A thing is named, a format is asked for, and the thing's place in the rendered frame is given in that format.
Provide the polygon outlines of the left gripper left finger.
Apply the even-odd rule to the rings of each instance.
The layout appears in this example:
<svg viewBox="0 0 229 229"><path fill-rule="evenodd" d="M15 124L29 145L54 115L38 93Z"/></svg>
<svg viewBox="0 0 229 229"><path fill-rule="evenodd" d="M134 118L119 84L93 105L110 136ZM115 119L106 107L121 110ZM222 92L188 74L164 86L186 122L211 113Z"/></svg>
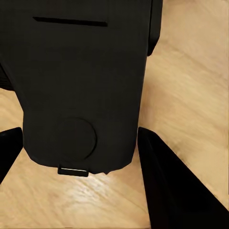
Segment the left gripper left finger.
<svg viewBox="0 0 229 229"><path fill-rule="evenodd" d="M22 129L16 127L0 132L0 183L23 148Z"/></svg>

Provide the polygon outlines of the digital camera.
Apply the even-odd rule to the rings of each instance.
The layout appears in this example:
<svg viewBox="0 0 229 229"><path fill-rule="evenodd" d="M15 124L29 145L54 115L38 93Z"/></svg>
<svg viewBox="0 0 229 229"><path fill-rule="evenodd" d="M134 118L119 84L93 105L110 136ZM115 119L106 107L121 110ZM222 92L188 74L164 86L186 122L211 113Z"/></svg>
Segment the digital camera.
<svg viewBox="0 0 229 229"><path fill-rule="evenodd" d="M132 162L163 0L0 0L0 88L23 110L23 147L58 174Z"/></svg>

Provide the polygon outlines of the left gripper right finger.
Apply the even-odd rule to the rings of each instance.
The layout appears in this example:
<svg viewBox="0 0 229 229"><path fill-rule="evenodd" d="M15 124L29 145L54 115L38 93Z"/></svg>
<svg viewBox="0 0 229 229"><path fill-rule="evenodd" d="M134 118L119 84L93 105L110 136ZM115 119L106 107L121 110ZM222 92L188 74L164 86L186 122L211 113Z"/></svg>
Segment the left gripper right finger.
<svg viewBox="0 0 229 229"><path fill-rule="evenodd" d="M137 146L151 229L229 229L229 211L153 131Z"/></svg>

